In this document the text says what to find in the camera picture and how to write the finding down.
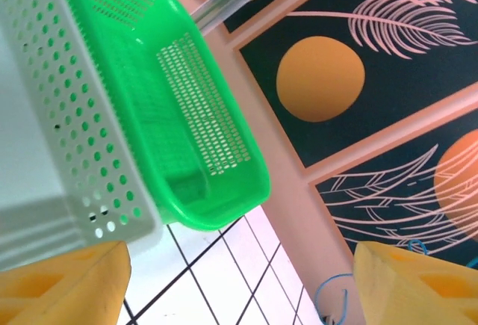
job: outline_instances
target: green plastic basket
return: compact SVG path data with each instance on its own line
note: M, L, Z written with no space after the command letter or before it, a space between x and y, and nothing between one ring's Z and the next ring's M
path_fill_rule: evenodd
M165 223L219 229L265 201L264 159L177 0L67 0Z

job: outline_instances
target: plastic basket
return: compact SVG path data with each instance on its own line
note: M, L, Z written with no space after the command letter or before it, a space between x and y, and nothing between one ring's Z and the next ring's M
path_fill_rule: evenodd
M264 159L176 0L67 0L165 223L219 229L265 201Z
M0 270L163 221L218 229L263 158L176 0L0 0Z
M161 231L66 1L0 0L0 270Z

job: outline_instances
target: white plastic basket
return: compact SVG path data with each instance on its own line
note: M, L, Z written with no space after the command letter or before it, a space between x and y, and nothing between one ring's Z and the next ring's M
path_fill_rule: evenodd
M0 0L0 270L162 223L64 0Z

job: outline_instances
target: blue wire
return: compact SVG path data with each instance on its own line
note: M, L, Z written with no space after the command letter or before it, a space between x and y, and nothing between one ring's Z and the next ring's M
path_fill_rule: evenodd
M409 250L411 252L413 252L413 244L418 244L421 249L423 250L423 254L424 255L428 255L428 249L426 248L426 245L422 242L422 241L419 241L418 239L412 239L409 241Z
M413 244L418 244L420 245L421 249L423 249L423 254L426 256L428 255L428 249L426 248L425 244L422 241L419 241L418 239L412 239L409 242L409 250L413 252ZM472 269L475 268L478 265L478 256L470 261L466 266L471 267Z
M322 289L327 285L329 284L329 282L331 282L333 279L337 279L337 278L342 278L342 277L345 277L345 276L353 276L353 274L351 273L347 273L347 274L338 274L338 275L334 275L330 278L328 278L325 282L323 282L322 284L320 284L319 288L317 289L317 291L315 292L315 296L314 296L314 305L315 305L315 310L317 310L317 313L319 315L319 319L320 321L322 322L322 319L323 319L323 316L320 314L320 310L319 310L319 295L320 295L320 292L322 291ZM348 307L348 303L349 303L349 292L344 289L344 307L342 308L342 317L341 319L339 320L339 322L337 323L337 325L342 325L345 321L345 319L347 318L347 307Z
M467 264L467 267L475 268L478 265L478 256Z

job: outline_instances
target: orange circle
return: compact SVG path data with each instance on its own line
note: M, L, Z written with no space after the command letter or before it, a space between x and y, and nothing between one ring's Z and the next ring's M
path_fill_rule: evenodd
M308 122L330 120L359 97L365 82L360 57L330 37L308 37L284 55L277 72L277 93L284 107Z
M471 226L463 230L468 235L478 231L478 208L473 207L478 204L478 179L473 180L478 175L478 147L474 146L475 142L478 142L478 130L457 140L441 156L433 177L438 204L445 208L456 203L444 209L444 213L457 228ZM457 219L461 216L470 217L468 220ZM474 235L474 240L478 241L478 234Z

